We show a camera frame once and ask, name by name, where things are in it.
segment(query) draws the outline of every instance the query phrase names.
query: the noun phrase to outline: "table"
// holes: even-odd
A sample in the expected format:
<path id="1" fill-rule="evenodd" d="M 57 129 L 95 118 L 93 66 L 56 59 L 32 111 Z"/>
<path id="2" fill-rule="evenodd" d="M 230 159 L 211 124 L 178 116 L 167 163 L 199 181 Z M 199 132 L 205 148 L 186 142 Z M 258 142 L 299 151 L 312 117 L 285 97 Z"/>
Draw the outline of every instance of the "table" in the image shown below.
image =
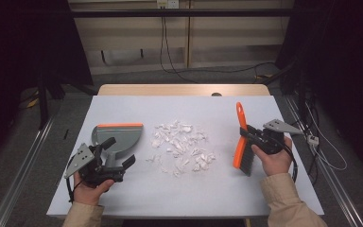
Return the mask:
<path id="1" fill-rule="evenodd" d="M 210 96 L 213 93 L 219 93 L 225 97 L 205 97 Z M 183 111 L 183 108 L 181 108 L 179 104 L 184 101 L 187 101 L 194 106 L 205 103 L 207 105 L 205 108 L 201 106 L 202 108 L 194 109 L 193 113 L 183 112 L 183 115 L 186 119 L 191 119 L 191 115 L 195 115 L 198 118 L 196 119 L 197 122 L 203 121 L 202 117 L 205 116 L 202 116 L 202 113 L 205 113 L 208 110 L 210 113 L 219 113 L 213 115 L 216 124 L 209 122 L 207 125 L 205 125 L 204 128 L 211 129 L 211 132 L 213 133 L 211 143 L 214 143 L 215 141 L 214 147 L 217 147 L 221 150 L 234 149 L 236 141 L 239 137 L 237 133 L 235 138 L 233 136 L 233 129 L 238 129 L 238 123 L 235 116 L 236 100 L 242 100 L 243 105 L 246 104 L 246 116 L 249 114 L 259 117 L 256 122 L 252 122 L 252 125 L 256 128 L 260 127 L 258 122 L 265 123 L 265 119 L 267 117 L 277 117 L 281 119 L 279 109 L 274 102 L 273 97 L 269 95 L 267 87 L 264 85 L 104 85 L 99 91 L 99 96 L 96 96 L 93 100 L 90 111 L 86 116 L 86 120 L 84 121 L 83 128 L 81 129 L 80 135 L 78 136 L 78 141 L 76 142 L 75 148 L 78 148 L 81 140 L 87 140 L 90 133 L 89 129 L 93 127 L 96 122 L 112 119 L 112 117 L 120 120 L 127 120 L 130 119 L 129 117 L 133 118 L 134 116 L 139 116 L 141 118 L 145 117 L 147 122 L 145 123 L 146 135 L 143 135 L 142 138 L 140 138 L 140 141 L 135 147 L 131 149 L 131 152 L 142 150 L 142 148 L 144 148 L 144 150 L 148 150 L 147 140 L 149 140 L 149 137 L 147 137 L 147 135 L 152 129 L 152 123 L 148 123 L 148 119 L 152 121 L 163 120 L 161 115 L 158 116 L 153 113 L 155 113 L 157 109 L 160 112 L 165 112 L 167 108 L 160 106 L 155 108 L 147 108 L 145 105 L 148 105 L 149 107 L 151 104 L 158 104 L 162 103 L 162 101 L 169 100 L 171 100 L 171 102 L 167 102 L 166 107 L 169 107 L 170 110 L 174 110 L 176 112 Z M 108 105 L 108 101 L 115 104 L 112 106 L 116 107 L 110 107 L 111 105 Z M 248 108 L 248 106 L 250 106 L 248 104 L 256 107 L 262 106 L 264 108 Z M 102 111 L 97 107 L 109 109 Z M 130 111 L 131 109 L 129 109 L 127 112 L 128 114 L 117 113 L 114 111 L 118 110 L 121 112 L 123 109 L 128 107 L 135 109 L 135 112 Z M 222 119 L 224 118 L 223 114 L 228 112 L 230 109 L 232 109 L 233 112 L 231 116 L 233 119 L 231 122 L 233 121 L 233 123 L 224 124 L 224 122 L 222 122 Z M 141 115 L 141 111 L 147 112 L 149 117 Z M 219 130 L 214 130 L 214 127 L 219 124 L 223 124 L 222 129 L 225 129 L 225 131 L 232 131 L 232 136 L 224 136 L 223 133 L 219 135 Z M 227 139 L 219 143 L 219 138 L 222 137 Z M 106 206 L 104 215 L 111 216 L 112 214 L 115 214 L 115 216 L 119 218 L 247 218 L 250 216 L 265 215 L 268 212 L 268 208 L 262 198 L 262 195 L 260 195 L 261 192 L 258 184 L 258 181 L 265 177 L 265 173 L 263 173 L 262 167 L 260 166 L 260 163 L 258 163 L 259 160 L 254 163 L 252 176 L 247 180 L 247 177 L 244 176 L 241 171 L 232 168 L 231 160 L 233 159 L 233 155 L 231 153 L 225 154 L 222 152 L 218 152 L 216 154 L 218 156 L 214 162 L 213 169 L 211 169 L 212 172 L 208 171 L 205 173 L 200 173 L 201 175 L 207 174 L 207 176 L 205 176 L 205 178 L 200 178 L 199 181 L 197 180 L 199 178 L 197 175 L 186 175 L 188 177 L 185 177 L 180 181 L 175 180 L 174 178 L 169 178 L 164 174 L 158 174 L 156 169 L 150 168 L 144 161 L 141 161 L 138 165 L 136 163 L 135 166 L 131 167 L 130 170 L 128 170 L 128 173 L 125 175 L 125 182 L 120 183 L 114 189 L 115 194 L 111 194 L 111 190 L 109 193 L 104 195 L 104 200 L 102 200 L 104 203 L 103 205 Z M 293 153 L 296 155 L 299 166 L 303 166 L 303 163 L 301 162 L 301 159 L 294 146 Z M 136 153 L 136 158 L 139 160 L 144 160 L 148 156 L 150 156 L 150 154 L 146 152 Z M 151 181 L 148 178 L 152 176 L 155 176 L 155 179 L 152 179 Z M 161 183 L 164 184 L 158 186 L 158 182 L 155 183 L 155 181 L 162 181 Z M 65 199 L 67 194 L 66 191 L 63 190 L 62 182 L 63 181 L 61 181 L 59 189 L 48 211 L 48 215 L 50 216 L 60 217 L 65 215 L 67 212 L 68 207 L 66 206 L 69 206 L 69 204 Z M 199 189 L 203 187 L 206 188 L 206 191 L 199 191 Z M 323 214 L 314 189 L 302 168 L 299 168 L 297 187 L 301 198 L 307 202 L 310 208 L 312 208 L 318 214 Z M 185 193 L 188 196 L 180 194 L 172 195 L 173 192 L 177 192 L 179 189 L 183 194 Z M 161 200 L 166 200 L 168 203 L 174 202 L 174 204 L 163 203 Z M 222 206 L 224 207 L 216 205 L 216 201 L 222 201 Z M 252 206 L 248 207 L 248 205 L 245 205 L 239 201 L 250 201 Z M 181 205 L 180 207 L 177 206 L 180 208 L 179 210 L 174 209 L 175 204 Z M 208 205 L 206 210 L 203 209 L 205 204 Z"/>

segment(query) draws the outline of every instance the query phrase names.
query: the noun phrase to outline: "cable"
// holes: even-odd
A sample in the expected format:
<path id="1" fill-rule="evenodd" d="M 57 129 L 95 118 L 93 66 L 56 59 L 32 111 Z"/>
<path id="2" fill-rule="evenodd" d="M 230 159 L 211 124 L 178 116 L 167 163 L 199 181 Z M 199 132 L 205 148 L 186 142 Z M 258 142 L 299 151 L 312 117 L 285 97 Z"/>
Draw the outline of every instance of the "cable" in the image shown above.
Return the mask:
<path id="1" fill-rule="evenodd" d="M 278 140 L 272 138 L 271 136 L 267 136 L 267 139 L 272 140 L 274 143 L 282 147 L 285 150 L 285 152 L 290 156 L 291 161 L 293 162 L 293 175 L 291 178 L 295 183 L 297 179 L 297 174 L 299 172 L 299 166 L 297 165 L 296 159 L 294 158 L 293 151 L 286 144 L 279 142 Z"/>
<path id="2" fill-rule="evenodd" d="M 332 15 L 333 8 L 334 8 L 334 6 L 335 6 L 335 2 L 336 2 L 336 0 L 334 0 L 334 1 L 333 1 L 332 6 L 331 6 L 331 7 L 330 7 L 330 9 L 329 9 L 328 17 L 326 18 L 326 24 L 325 24 L 325 26 L 323 27 L 322 35 L 320 36 L 320 42 L 322 42 L 322 41 L 323 41 L 323 38 L 325 37 L 326 28 L 327 28 L 327 27 L 328 27 L 328 25 L 329 25 L 329 21 L 330 21 L 331 15 Z"/>
<path id="3" fill-rule="evenodd" d="M 281 2 L 280 9 L 282 9 L 283 8 L 283 0 L 280 0 L 280 2 Z M 283 17 L 280 17 L 280 21 L 281 21 L 281 30 L 282 30 L 283 38 L 285 38 L 285 29 L 283 28 Z"/>
<path id="4" fill-rule="evenodd" d="M 325 163 L 325 164 L 327 164 L 329 167 L 331 167 L 331 168 L 334 168 L 334 169 L 336 169 L 336 170 L 344 170 L 344 169 L 346 169 L 347 168 L 347 162 L 346 162 L 346 160 L 344 159 L 344 157 L 343 157 L 343 155 L 341 155 L 341 153 L 338 151 L 338 149 L 326 138 L 326 136 L 325 135 L 323 135 L 323 133 L 322 133 L 322 131 L 320 131 L 320 128 L 318 127 L 318 125 L 317 125 L 317 123 L 315 122 L 315 119 L 314 119 L 314 116 L 312 115 L 312 113 L 311 112 L 309 112 L 309 115 L 311 116 L 311 118 L 312 118 L 312 120 L 314 121 L 314 126 L 317 128 L 317 131 L 319 132 L 319 134 L 326 140 L 326 142 L 328 142 L 328 144 L 330 145 L 330 146 L 332 146 L 332 148 L 337 152 L 337 154 L 341 157 L 341 159 L 343 160 L 343 162 L 344 162 L 344 167 L 336 167 L 336 166 L 334 166 L 334 165 L 332 165 L 332 164 L 330 164 L 325 158 L 323 158 L 321 155 L 320 155 L 320 152 L 321 152 L 321 149 L 320 149 L 320 151 L 317 151 L 317 149 L 315 148 L 315 146 L 312 146 L 312 149 L 314 150 L 314 152 L 316 153 L 316 154 L 318 154 L 318 156 L 319 156 L 319 158 Z"/>
<path id="5" fill-rule="evenodd" d="M 317 183 L 317 180 L 318 180 L 318 165 L 316 162 L 318 156 L 319 156 L 318 153 L 315 153 L 315 155 L 313 155 L 311 165 L 310 165 L 309 169 L 307 170 L 307 175 L 312 178 L 312 176 L 311 176 L 312 167 L 313 166 L 315 167 L 315 177 L 314 177 L 314 181 L 312 182 L 312 185 L 315 185 L 315 183 Z"/>
<path id="6" fill-rule="evenodd" d="M 169 58 L 169 61 L 170 61 L 170 65 L 173 69 L 173 71 L 168 71 L 166 69 L 164 69 L 164 65 L 163 65 L 163 62 L 162 62 L 162 53 L 163 53 L 163 48 L 164 48 L 164 39 L 165 39 L 165 42 L 166 42 L 166 50 L 167 50 L 167 56 Z M 184 78 L 180 75 L 180 73 L 189 73 L 189 72 L 208 72 L 208 73 L 239 73 L 239 72 L 244 72 L 244 71 L 248 71 L 248 70 L 251 70 L 251 69 L 254 69 L 255 70 L 255 81 L 257 79 L 257 75 L 256 75 L 256 68 L 258 66 L 261 66 L 261 65 L 265 65 L 265 64 L 273 64 L 275 65 L 275 62 L 263 62 L 263 63 L 258 63 L 254 66 L 251 66 L 251 67 L 248 67 L 248 68 L 243 68 L 243 69 L 237 69 L 237 70 L 230 70 L 230 71 L 222 71 L 222 70 L 208 70 L 208 69 L 189 69 L 189 70 L 181 70 L 181 71 L 177 71 L 175 69 L 175 67 L 173 66 L 173 62 L 172 62 L 172 59 L 170 58 L 170 53 L 169 53 L 169 44 L 168 44 L 168 40 L 167 40 L 167 26 L 166 26 L 166 19 L 164 17 L 162 17 L 162 41 L 161 41 L 161 57 L 160 57 L 160 62 L 161 62 L 161 67 L 162 69 L 166 72 L 166 73 L 170 73 L 170 74 L 177 74 L 179 78 L 181 79 L 184 79 L 184 80 L 188 80 L 190 82 L 194 82 L 194 83 L 197 83 L 196 81 L 193 81 L 191 79 L 187 79 L 187 78 Z"/>
<path id="7" fill-rule="evenodd" d="M 169 58 L 170 61 L 170 65 L 172 66 L 173 72 L 169 72 L 167 70 L 164 69 L 164 65 L 162 63 L 162 50 L 164 48 L 164 38 L 166 40 L 166 49 L 167 49 L 167 56 Z M 166 19 L 164 17 L 162 17 L 162 41 L 161 41 L 161 56 L 160 56 L 160 61 L 161 61 L 161 67 L 162 69 L 166 72 L 166 73 L 172 73 L 172 74 L 176 74 L 180 79 L 184 79 L 187 80 L 189 82 L 193 82 L 193 83 L 198 83 L 192 79 L 187 79 L 182 77 L 178 71 L 176 71 L 175 67 L 173 66 L 173 62 L 172 59 L 170 58 L 170 53 L 169 53 L 169 44 L 167 42 L 167 28 L 166 28 Z"/>
<path id="8" fill-rule="evenodd" d="M 306 98 L 305 99 L 305 103 L 307 103 L 307 102 L 310 103 L 310 106 L 311 107 L 309 109 L 309 112 L 312 113 L 312 111 L 315 111 L 315 113 L 317 114 L 317 120 L 318 120 L 318 122 L 320 122 L 319 115 L 318 115 L 318 110 L 315 107 L 315 103 L 316 103 L 315 95 L 313 94 L 312 91 L 309 91 L 309 92 L 311 93 L 311 97 Z M 300 115 L 300 113 L 297 113 L 297 111 L 294 111 L 294 112 L 296 113 L 296 115 L 298 116 L 299 119 L 297 121 L 295 121 L 294 123 L 292 123 L 291 125 L 293 125 L 293 124 L 295 124 L 295 123 L 297 123 L 299 121 L 303 121 L 304 120 L 303 123 L 306 123 L 306 124 L 305 125 L 302 124 L 302 126 L 303 126 L 302 131 L 304 132 L 304 134 L 307 134 L 307 132 L 311 129 L 311 127 L 314 124 L 313 119 L 310 118 L 311 121 L 309 123 L 307 123 L 306 119 L 302 119 L 302 116 Z"/>
<path id="9" fill-rule="evenodd" d="M 70 164 L 72 163 L 72 161 L 73 161 L 73 158 L 75 157 L 75 155 L 73 155 L 71 158 L 70 158 L 70 160 L 69 160 L 69 163 L 67 163 L 67 168 L 70 166 Z M 72 187 L 71 187 L 71 185 L 70 185 L 70 180 L 69 180 L 69 178 L 67 178 L 66 179 L 66 186 L 67 186 L 67 192 L 69 193 L 69 198 L 70 198 L 70 200 L 69 200 L 69 202 L 73 202 L 74 200 L 75 200 L 75 190 L 76 190 L 76 188 L 81 184 L 81 183 L 83 183 L 84 182 L 84 179 L 81 179 L 81 181 L 78 183 L 78 184 L 76 184 L 74 187 L 73 187 L 73 190 L 72 190 Z"/>

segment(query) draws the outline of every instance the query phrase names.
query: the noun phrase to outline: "black curtain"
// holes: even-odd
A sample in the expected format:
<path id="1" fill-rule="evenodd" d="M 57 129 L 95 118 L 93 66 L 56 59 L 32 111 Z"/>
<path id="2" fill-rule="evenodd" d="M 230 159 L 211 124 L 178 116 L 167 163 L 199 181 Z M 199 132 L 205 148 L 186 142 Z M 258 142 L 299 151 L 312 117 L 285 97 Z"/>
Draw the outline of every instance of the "black curtain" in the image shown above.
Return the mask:
<path id="1" fill-rule="evenodd" d="M 0 143 L 40 74 L 57 98 L 65 80 L 93 83 L 74 19 L 58 11 L 70 12 L 66 0 L 0 0 Z"/>
<path id="2" fill-rule="evenodd" d="M 297 57 L 314 22 L 320 21 L 317 44 L 300 70 L 363 161 L 363 1 L 296 1 L 296 7 L 321 9 L 321 20 L 292 18 L 277 64 L 283 68 Z M 298 77 L 285 76 L 289 88 L 297 85 Z"/>

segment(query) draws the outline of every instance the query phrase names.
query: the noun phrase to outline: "sleeve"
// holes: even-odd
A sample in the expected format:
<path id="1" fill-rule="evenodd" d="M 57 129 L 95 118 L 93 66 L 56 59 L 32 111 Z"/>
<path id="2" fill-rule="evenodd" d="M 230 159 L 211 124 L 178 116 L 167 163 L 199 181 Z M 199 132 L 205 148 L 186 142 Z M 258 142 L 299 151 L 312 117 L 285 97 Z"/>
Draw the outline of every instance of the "sleeve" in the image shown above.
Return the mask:
<path id="1" fill-rule="evenodd" d="M 104 212 L 103 206 L 92 206 L 78 202 L 73 202 L 67 213 L 66 220 L 63 223 L 64 227 L 72 226 L 100 226 L 101 217 Z"/>
<path id="2" fill-rule="evenodd" d="M 261 182 L 262 193 L 270 207 L 268 226 L 327 226 L 301 201 L 288 173 L 276 174 Z"/>

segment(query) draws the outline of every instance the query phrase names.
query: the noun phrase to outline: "human hand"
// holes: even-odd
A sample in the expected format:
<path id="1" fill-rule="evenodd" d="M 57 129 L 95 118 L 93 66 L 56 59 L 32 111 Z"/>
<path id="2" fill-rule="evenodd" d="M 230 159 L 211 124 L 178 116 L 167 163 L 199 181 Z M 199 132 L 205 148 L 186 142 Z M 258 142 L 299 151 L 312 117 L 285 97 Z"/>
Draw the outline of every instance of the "human hand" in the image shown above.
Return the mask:
<path id="1" fill-rule="evenodd" d="M 97 206 L 101 195 L 114 184 L 114 180 L 106 180 L 98 187 L 92 188 L 84 183 L 80 183 L 82 179 L 78 172 L 74 174 L 73 179 L 74 185 L 77 185 L 74 189 L 75 201 L 92 206 Z"/>
<path id="2" fill-rule="evenodd" d="M 291 139 L 285 137 L 285 144 L 291 149 Z M 285 150 L 276 154 L 267 155 L 258 146 L 252 145 L 252 151 L 258 156 L 262 162 L 262 167 L 268 176 L 287 173 L 291 165 L 291 157 Z"/>

